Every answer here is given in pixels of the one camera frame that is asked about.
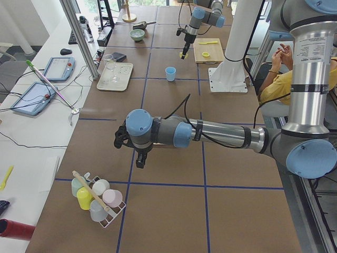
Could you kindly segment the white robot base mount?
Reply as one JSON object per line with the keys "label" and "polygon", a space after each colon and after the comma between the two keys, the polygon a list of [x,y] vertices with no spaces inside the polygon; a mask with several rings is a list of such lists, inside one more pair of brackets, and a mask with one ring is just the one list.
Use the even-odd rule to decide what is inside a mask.
{"label": "white robot base mount", "polygon": [[217,68],[209,69],[211,92],[247,92],[243,61],[263,5],[262,0],[237,2],[224,60]]}

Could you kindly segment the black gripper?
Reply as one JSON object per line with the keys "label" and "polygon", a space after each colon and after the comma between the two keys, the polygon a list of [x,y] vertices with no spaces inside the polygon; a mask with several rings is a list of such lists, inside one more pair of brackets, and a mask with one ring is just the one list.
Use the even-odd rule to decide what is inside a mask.
{"label": "black gripper", "polygon": [[196,39],[196,35],[189,34],[189,33],[185,34],[185,37],[184,37],[185,45],[184,45],[183,51],[182,51],[183,54],[188,53],[190,45],[194,43],[195,39]]}
{"label": "black gripper", "polygon": [[145,149],[135,148],[137,152],[136,167],[144,168],[146,163],[147,154],[152,150],[152,147],[147,147]]}

